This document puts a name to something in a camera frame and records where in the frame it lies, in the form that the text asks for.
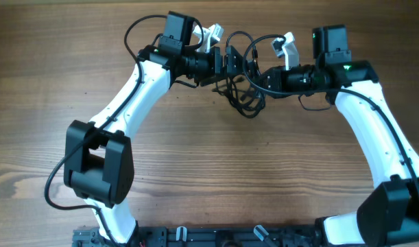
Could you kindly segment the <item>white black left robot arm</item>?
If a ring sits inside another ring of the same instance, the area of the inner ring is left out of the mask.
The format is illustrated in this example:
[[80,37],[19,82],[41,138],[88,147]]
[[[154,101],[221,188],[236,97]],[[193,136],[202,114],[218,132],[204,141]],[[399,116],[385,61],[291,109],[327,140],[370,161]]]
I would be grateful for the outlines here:
[[94,212],[103,246],[136,245],[139,226],[126,200],[134,180],[131,141],[153,105],[180,76],[195,86],[226,77],[216,45],[220,24],[204,28],[177,12],[163,19],[154,43],[132,54],[134,70],[114,99],[89,122],[75,120],[67,129],[64,183]]

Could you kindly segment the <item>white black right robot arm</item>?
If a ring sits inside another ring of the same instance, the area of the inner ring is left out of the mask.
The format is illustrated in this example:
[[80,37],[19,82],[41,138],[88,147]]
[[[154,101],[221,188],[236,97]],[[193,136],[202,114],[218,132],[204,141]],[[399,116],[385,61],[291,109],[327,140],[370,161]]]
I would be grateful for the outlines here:
[[312,31],[313,65],[301,65],[291,33],[271,36],[285,63],[257,81],[271,97],[324,93],[344,116],[366,157],[374,191],[353,213],[322,218],[327,246],[419,242],[419,156],[391,113],[372,65],[353,60],[343,25]]

